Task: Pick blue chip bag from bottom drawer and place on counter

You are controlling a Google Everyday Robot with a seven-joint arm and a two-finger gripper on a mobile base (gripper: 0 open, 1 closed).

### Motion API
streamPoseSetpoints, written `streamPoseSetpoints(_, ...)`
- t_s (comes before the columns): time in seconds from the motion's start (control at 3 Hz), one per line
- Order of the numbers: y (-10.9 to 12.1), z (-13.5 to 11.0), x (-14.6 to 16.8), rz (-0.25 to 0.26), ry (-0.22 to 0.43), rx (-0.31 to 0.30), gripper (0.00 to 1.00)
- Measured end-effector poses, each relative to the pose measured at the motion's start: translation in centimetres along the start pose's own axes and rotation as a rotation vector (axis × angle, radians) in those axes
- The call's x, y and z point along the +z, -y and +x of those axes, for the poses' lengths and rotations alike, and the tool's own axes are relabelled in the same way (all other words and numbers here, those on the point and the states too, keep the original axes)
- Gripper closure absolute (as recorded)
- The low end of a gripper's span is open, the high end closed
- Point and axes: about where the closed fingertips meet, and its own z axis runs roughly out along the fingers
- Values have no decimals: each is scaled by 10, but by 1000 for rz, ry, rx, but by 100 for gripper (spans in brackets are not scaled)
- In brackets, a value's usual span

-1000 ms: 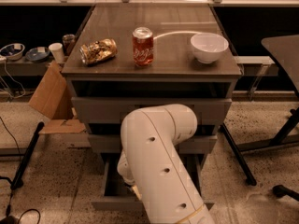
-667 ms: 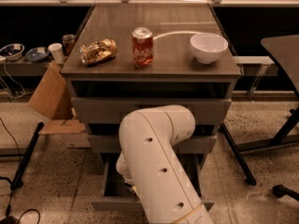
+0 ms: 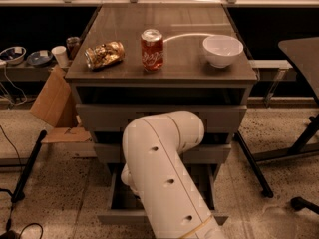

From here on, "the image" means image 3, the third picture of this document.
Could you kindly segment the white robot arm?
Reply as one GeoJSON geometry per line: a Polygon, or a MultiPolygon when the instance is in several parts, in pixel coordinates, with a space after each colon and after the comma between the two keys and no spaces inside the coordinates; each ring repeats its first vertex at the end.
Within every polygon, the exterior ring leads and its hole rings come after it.
{"type": "Polygon", "coordinates": [[[203,135],[201,119],[188,111],[135,119],[124,130],[124,179],[157,239],[226,239],[180,159],[203,135]]]}

